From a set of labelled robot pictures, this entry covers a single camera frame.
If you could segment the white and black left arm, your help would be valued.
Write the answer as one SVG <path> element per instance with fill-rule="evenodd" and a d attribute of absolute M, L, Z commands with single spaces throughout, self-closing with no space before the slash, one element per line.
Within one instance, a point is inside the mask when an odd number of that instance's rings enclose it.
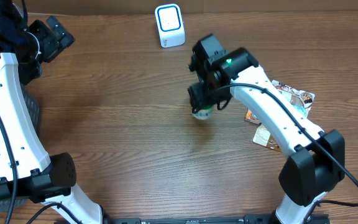
<path fill-rule="evenodd" d="M 56 17 L 28 22 L 25 6 L 0 1 L 0 205 L 6 220 L 23 200 L 52 208 L 67 223 L 110 223 L 76 182 L 71 155 L 51 156 L 37 134 L 39 105 L 26 85 L 74 43 Z"/>

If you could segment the green lid jar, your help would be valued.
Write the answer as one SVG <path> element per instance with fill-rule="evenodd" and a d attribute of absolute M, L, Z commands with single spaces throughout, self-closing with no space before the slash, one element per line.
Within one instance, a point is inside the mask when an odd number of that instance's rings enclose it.
<path fill-rule="evenodd" d="M 193 113 L 193 116 L 199 120 L 207 120 L 213 116 L 214 106 L 209 106 L 204 109 L 198 110 L 196 113 Z"/>

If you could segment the orange Kleenex tissue pack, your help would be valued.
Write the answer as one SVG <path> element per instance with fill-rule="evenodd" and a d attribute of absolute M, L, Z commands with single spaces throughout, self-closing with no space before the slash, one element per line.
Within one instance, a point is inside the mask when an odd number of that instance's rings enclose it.
<path fill-rule="evenodd" d="M 258 125 L 261 124 L 260 120 L 257 119 L 256 115 L 253 114 L 253 112 L 250 109 L 247 109 L 244 120 Z"/>

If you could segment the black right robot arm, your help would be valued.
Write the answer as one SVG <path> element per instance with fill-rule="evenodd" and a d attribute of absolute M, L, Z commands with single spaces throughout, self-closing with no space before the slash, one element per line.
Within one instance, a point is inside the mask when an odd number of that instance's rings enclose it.
<path fill-rule="evenodd" d="M 225 50 L 213 35 L 192 48 L 189 69 L 198 82 L 188 88 L 195 118 L 208 119 L 232 98 L 242 102 L 268 130 L 286 158 L 279 175 L 284 199 L 272 215 L 246 215 L 246 223 L 329 223 L 313 216 L 317 203 L 344 178 L 345 141 L 324 132 L 284 97 L 245 49 Z"/>

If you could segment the teal wet wipes pack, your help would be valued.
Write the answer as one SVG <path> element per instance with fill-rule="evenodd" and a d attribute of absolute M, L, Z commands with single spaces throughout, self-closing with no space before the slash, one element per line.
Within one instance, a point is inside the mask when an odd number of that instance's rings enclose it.
<path fill-rule="evenodd" d="M 294 105 L 293 106 L 300 114 L 302 114 L 305 118 L 308 117 L 308 113 L 310 111 L 309 108 L 305 108 L 303 106 Z"/>

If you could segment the brown snack pouch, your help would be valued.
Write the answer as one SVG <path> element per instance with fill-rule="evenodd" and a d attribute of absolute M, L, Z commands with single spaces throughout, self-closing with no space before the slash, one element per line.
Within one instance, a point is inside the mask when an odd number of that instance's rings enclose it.
<path fill-rule="evenodd" d="M 311 105 L 313 104 L 315 98 L 314 93 L 297 90 L 277 80 L 273 80 L 272 85 L 287 99 L 291 105 L 298 105 L 311 109 Z M 274 151 L 282 151 L 276 140 L 267 131 L 266 127 L 262 123 L 255 132 L 253 142 Z"/>

